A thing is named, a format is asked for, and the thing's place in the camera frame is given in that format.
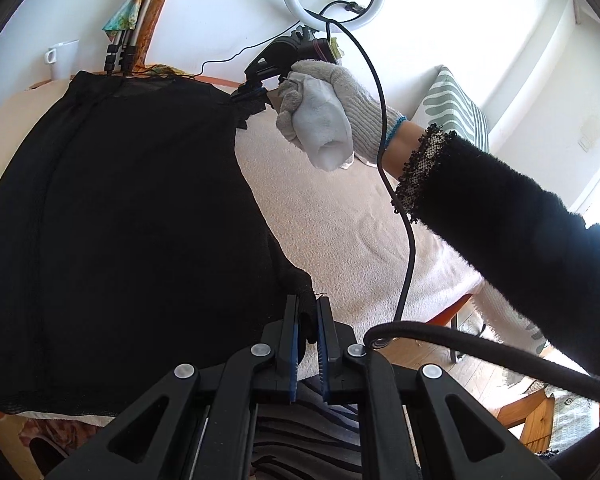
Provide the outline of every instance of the sleeve cuff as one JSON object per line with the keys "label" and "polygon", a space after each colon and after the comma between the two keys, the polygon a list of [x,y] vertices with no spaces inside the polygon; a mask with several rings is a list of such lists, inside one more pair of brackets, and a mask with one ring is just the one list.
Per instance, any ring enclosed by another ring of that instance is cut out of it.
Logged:
{"label": "sleeve cuff", "polygon": [[404,165],[395,193],[413,222],[417,222],[420,218],[418,202],[423,186],[431,171],[442,161],[443,148],[456,135],[453,131],[445,132],[436,124],[432,124],[420,137],[420,147],[411,153],[408,162]]}

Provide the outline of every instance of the cloth rag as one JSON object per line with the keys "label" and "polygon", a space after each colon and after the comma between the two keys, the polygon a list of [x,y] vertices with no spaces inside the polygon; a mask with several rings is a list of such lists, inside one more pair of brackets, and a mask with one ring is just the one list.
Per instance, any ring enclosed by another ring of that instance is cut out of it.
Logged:
{"label": "cloth rag", "polygon": [[307,74],[291,72],[293,82],[286,97],[299,100],[289,117],[281,114],[278,127],[291,120],[292,128],[280,128],[289,140],[304,152],[315,168],[333,171],[345,164],[353,154],[351,125],[333,87],[326,81]]}

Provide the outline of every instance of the black power cord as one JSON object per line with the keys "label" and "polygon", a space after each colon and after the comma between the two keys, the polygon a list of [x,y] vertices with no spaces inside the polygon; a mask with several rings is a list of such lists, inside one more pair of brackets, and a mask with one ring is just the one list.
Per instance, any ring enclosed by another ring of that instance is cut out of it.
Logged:
{"label": "black power cord", "polygon": [[[391,183],[389,183],[389,179],[387,178],[386,173],[384,172],[384,169],[382,168],[382,156],[384,155],[384,152],[386,150],[386,147],[384,144],[386,142],[386,129],[387,129],[386,101],[384,99],[384,92],[382,91],[382,85],[380,84],[380,78],[378,77],[378,72],[376,72],[374,64],[371,63],[369,56],[365,52],[365,49],[362,48],[362,45],[360,45],[360,42],[353,36],[353,34],[351,34],[347,30],[346,27],[344,27],[344,25],[342,25],[340,22],[337,22],[336,20],[326,20],[325,24],[326,24],[326,30],[327,30],[327,40],[331,39],[331,28],[330,28],[331,23],[333,23],[333,25],[336,25],[336,27],[338,27],[342,32],[344,32],[349,37],[349,39],[353,42],[353,44],[356,46],[356,48],[360,51],[360,54],[362,54],[362,57],[365,58],[366,64],[369,66],[369,70],[371,70],[371,74],[373,75],[374,81],[376,82],[376,87],[378,88],[378,98],[380,101],[380,110],[382,113],[382,132],[380,135],[380,147],[378,149],[378,156],[376,157],[376,165],[378,166],[378,173],[380,173],[380,178],[382,179],[382,182],[384,183],[386,190],[389,192],[389,196],[391,197],[392,204],[394,205],[396,211],[398,213],[400,213],[400,217],[402,218],[402,222],[404,223],[404,228],[407,229],[407,238],[409,239],[409,260],[407,262],[407,272],[404,277],[404,282],[402,284],[402,290],[400,292],[400,298],[398,299],[398,305],[396,306],[395,315],[394,315],[394,321],[400,321],[402,319],[402,314],[404,313],[404,304],[407,301],[407,294],[409,293],[409,288],[411,286],[411,280],[413,279],[413,269],[414,269],[415,263],[416,263],[416,240],[413,235],[413,228],[411,227],[411,221],[409,220],[409,217],[407,216],[407,212],[405,211],[404,207],[402,206],[402,203],[400,202],[400,200],[398,200],[398,197],[395,194],[394,188],[391,186]],[[373,348],[383,348],[384,346],[387,346],[390,342],[391,342],[390,339],[376,338],[372,342],[372,347]]]}
{"label": "black power cord", "polygon": [[[344,5],[345,10],[348,10],[350,12],[355,12],[356,14],[362,14],[363,12],[365,12],[365,8],[360,6],[359,4],[357,4],[356,2],[347,2],[345,0],[333,0],[332,2],[329,2],[328,4],[326,4],[322,10],[320,11],[320,13],[318,14],[319,16],[322,16],[328,9],[330,9],[331,7],[333,7],[334,5]],[[279,36],[282,36],[283,34],[285,34],[286,32],[290,31],[292,28],[294,28],[296,25],[299,25],[300,22],[295,22],[293,25],[287,27],[285,30],[283,30],[282,32],[280,32],[279,34],[276,34],[275,36],[271,36],[270,38],[267,38],[264,41],[261,41],[260,43],[256,43],[254,45],[249,45],[249,46],[245,46],[243,49],[240,50],[240,52],[238,52],[237,54],[234,54],[231,57],[228,57],[227,59],[210,59],[208,61],[205,61],[201,66],[200,66],[200,72],[198,72],[197,74],[194,74],[193,77],[198,77],[199,75],[202,75],[203,72],[205,71],[205,65],[207,63],[226,63],[228,61],[232,61],[234,60],[236,57],[240,56],[240,54],[242,54],[245,50],[249,50],[250,48],[256,48],[257,46],[261,46],[262,44],[265,44],[269,41],[273,41],[276,38],[278,38]]]}
{"label": "black power cord", "polygon": [[508,368],[524,376],[545,381],[587,399],[600,402],[600,378],[590,377],[551,361],[546,361],[518,348],[458,332],[445,326],[416,321],[394,321],[370,328],[364,338],[373,346],[379,338],[406,337],[446,346],[483,361]]}

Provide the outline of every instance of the wooden chair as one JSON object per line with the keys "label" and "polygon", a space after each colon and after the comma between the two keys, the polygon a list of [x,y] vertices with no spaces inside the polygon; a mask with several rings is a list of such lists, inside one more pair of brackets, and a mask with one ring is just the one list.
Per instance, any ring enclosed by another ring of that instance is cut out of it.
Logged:
{"label": "wooden chair", "polygon": [[549,448],[554,428],[554,407],[555,397],[553,394],[547,397],[542,389],[497,409],[493,415],[508,430],[524,424],[520,442],[532,452],[542,453]]}

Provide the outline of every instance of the black clamp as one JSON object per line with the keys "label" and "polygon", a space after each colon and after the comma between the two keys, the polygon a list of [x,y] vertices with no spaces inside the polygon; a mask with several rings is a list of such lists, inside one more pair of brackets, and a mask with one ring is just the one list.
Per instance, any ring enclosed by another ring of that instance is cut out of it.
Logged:
{"label": "black clamp", "polygon": [[[223,365],[178,366],[46,478],[247,478],[258,404],[295,399],[305,343],[298,315],[298,297],[289,296],[284,318],[259,343]],[[558,480],[442,368],[392,365],[334,322],[327,297],[317,300],[317,319],[322,396],[358,406],[364,480]]]}
{"label": "black clamp", "polygon": [[312,30],[298,27],[291,36],[280,36],[269,43],[244,71],[246,82],[232,94],[234,101],[252,98],[260,92],[266,92],[262,82],[271,77],[280,76],[279,81],[291,72],[291,66],[303,59],[316,59],[328,63],[337,63],[331,51],[329,41],[316,39]]}

